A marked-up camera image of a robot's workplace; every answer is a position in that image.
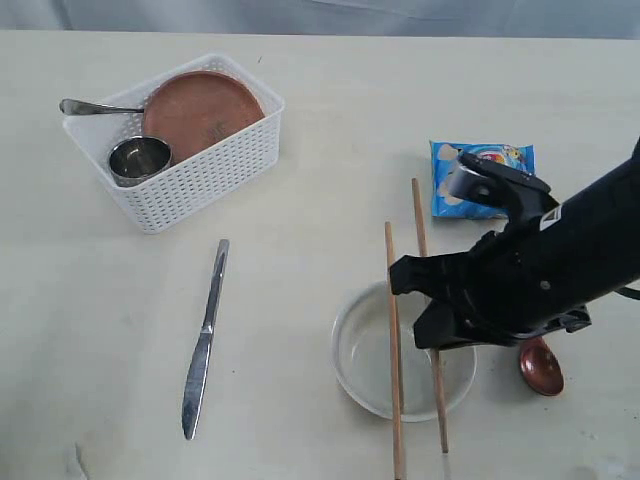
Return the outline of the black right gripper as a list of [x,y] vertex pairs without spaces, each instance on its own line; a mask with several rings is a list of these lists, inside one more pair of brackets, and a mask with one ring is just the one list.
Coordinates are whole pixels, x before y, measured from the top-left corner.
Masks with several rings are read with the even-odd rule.
[[[512,346],[592,324],[593,225],[563,219],[490,231],[464,253],[404,255],[389,267],[394,295],[432,299],[413,325],[418,349]],[[437,300],[460,299],[460,314]]]

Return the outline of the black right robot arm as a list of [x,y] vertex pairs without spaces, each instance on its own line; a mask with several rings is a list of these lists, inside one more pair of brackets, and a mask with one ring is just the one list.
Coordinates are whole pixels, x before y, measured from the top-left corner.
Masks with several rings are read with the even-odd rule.
[[430,302],[415,321],[420,349],[513,346],[591,320],[589,302],[639,277],[639,158],[566,201],[549,186],[470,152],[457,160],[456,194],[507,213],[468,251],[406,255],[389,270],[396,295]]

